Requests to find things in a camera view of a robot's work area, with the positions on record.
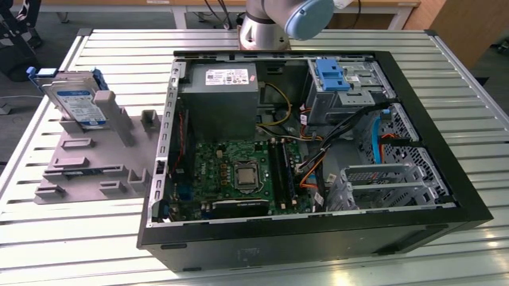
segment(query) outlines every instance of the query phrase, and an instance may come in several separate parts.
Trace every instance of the slotted table surface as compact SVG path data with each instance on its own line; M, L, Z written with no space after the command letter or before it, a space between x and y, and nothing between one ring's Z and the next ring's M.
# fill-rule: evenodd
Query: slotted table surface
M129 114L163 111L173 50L236 49L221 30L94 30L61 69L96 66ZM509 271L509 132L501 112L435 36L328 30L296 50L390 51L494 219L404 255L172 273L136 249L142 199L32 202L61 127L42 100L0 178L0 284L499 285Z

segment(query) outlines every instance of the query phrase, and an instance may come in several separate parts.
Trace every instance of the cpu socket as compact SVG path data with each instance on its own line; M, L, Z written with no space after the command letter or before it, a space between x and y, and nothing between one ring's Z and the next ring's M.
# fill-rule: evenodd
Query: cpu socket
M257 190L257 162L236 161L233 163L235 189L243 194L249 194Z

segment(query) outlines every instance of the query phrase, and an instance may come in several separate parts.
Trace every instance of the blue cable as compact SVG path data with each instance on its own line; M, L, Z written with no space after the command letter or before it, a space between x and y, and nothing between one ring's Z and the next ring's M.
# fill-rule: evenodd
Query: blue cable
M372 145L372 157L375 164L382 163L380 151L378 149L378 129L380 127L380 118L376 117L372 122L372 131L371 131L371 145Z

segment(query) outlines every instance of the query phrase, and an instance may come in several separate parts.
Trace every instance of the wooden furniture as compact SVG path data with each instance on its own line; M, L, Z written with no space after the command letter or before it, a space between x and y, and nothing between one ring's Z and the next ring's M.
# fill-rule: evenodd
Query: wooden furniture
M13 10L17 10L22 0L14 0ZM244 12L245 0L224 0L228 12ZM221 12L216 0L209 0L213 11ZM411 9L418 7L419 0L360 0L363 14L374 14L382 17L387 23L378 25L379 29L400 30ZM204 0L44 0L40 6L41 12L171 12L175 18L176 29L187 29L185 13L208 12ZM335 13L346 14L347 19L355 19L358 12L356 0ZM360 17L359 23L364 22L366 17Z
M509 26L506 0L422 0L406 30L431 29L467 68Z

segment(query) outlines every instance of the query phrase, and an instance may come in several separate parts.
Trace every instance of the table leg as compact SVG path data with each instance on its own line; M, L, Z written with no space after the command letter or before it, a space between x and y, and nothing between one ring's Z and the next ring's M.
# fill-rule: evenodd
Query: table leg
M173 6L172 7L172 13L173 13L173 18L175 18L175 27L176 27L176 29L187 29L185 7L183 7L183 6Z
M396 14L391 18L387 30L402 30L406 20L410 16L412 7L400 7Z

